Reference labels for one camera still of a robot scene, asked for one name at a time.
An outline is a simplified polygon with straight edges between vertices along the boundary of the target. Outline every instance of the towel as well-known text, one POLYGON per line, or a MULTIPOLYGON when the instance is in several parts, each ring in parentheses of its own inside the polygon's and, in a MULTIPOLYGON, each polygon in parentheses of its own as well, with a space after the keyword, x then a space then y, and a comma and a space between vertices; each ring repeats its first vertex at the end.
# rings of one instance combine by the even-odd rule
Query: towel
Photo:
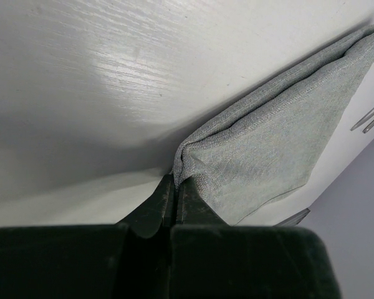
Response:
POLYGON ((265 83, 182 142, 176 188, 192 177, 231 225, 298 190, 373 62, 374 24, 265 83))

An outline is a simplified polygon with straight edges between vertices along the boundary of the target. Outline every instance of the folded cloth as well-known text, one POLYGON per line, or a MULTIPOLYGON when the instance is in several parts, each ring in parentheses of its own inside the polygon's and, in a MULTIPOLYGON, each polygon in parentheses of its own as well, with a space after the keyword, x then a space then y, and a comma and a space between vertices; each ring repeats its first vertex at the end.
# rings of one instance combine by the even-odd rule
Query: folded cloth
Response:
POLYGON ((366 26, 280 74, 209 120, 179 146, 176 187, 193 177, 228 224, 305 185, 374 62, 366 26))

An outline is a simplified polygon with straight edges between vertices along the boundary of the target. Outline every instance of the gray wall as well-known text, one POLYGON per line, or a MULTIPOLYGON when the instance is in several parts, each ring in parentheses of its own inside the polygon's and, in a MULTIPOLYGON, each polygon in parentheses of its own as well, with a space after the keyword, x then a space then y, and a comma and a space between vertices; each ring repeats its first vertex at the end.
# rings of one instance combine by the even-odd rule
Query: gray wall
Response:
POLYGON ((374 298, 374 140, 310 209, 300 225, 325 242, 343 297, 374 298))

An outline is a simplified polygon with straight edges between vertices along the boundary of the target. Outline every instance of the wood grain texture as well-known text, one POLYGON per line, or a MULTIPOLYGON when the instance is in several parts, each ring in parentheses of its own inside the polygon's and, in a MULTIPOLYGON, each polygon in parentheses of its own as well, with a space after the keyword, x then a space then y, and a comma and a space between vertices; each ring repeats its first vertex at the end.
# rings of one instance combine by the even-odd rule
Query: wood grain texture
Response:
POLYGON ((200 124, 368 21, 374 0, 0 0, 0 205, 165 174, 200 124))

